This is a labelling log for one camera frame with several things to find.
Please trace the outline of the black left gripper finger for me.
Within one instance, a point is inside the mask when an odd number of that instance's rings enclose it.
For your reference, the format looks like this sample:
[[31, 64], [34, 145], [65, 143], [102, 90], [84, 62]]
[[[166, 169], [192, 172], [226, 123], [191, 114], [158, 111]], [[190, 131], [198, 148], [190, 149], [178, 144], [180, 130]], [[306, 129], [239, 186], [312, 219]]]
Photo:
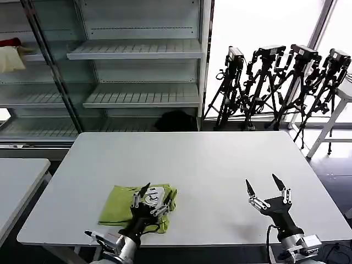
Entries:
[[166, 196], [160, 206], [156, 207], [154, 210], [150, 211], [150, 214], [153, 216], [164, 215], [168, 212], [169, 206], [171, 204], [172, 191]]
[[146, 194], [148, 188], [150, 187], [150, 183], [143, 186], [138, 192], [133, 194], [133, 202], [131, 204], [131, 208], [138, 208], [139, 203], [142, 201], [142, 198]]

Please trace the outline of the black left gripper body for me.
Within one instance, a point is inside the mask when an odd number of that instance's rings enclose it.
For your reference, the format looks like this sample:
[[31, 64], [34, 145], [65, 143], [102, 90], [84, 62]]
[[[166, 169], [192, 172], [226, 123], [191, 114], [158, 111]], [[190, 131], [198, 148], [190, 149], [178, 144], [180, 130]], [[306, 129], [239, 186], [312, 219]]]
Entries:
[[131, 239], [134, 243], [141, 243], [141, 236], [158, 231], [158, 217], [150, 214], [154, 207], [139, 203], [138, 208], [130, 208], [132, 219], [127, 222], [125, 228], [120, 230], [120, 235]]

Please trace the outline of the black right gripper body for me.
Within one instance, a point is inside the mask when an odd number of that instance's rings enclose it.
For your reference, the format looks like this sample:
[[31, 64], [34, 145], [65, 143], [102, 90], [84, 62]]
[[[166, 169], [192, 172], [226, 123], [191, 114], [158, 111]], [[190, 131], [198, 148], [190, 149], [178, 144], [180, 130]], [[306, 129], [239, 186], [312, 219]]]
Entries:
[[289, 214], [291, 204], [283, 203], [283, 197], [278, 196], [271, 199], [266, 199], [270, 207], [265, 210], [260, 209], [260, 213], [264, 216], [272, 218], [274, 225], [278, 228], [278, 240], [283, 240], [293, 235], [303, 234], [303, 230], [296, 226]]

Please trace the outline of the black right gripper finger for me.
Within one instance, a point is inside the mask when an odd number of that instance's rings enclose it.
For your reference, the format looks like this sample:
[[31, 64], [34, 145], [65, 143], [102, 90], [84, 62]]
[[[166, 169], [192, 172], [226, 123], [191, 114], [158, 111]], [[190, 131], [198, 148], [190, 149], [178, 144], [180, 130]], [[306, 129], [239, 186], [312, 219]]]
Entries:
[[268, 209], [269, 208], [269, 203], [263, 201], [262, 199], [259, 199], [256, 196], [251, 184], [249, 183], [249, 181], [247, 179], [245, 179], [245, 182], [246, 182], [246, 187], [247, 187], [247, 193], [249, 195], [249, 203], [254, 208], [256, 208], [258, 211]]
[[272, 174], [274, 182], [278, 187], [279, 191], [282, 194], [283, 203], [284, 204], [291, 204], [292, 203], [292, 190], [291, 188], [287, 188], [284, 183], [275, 175]]

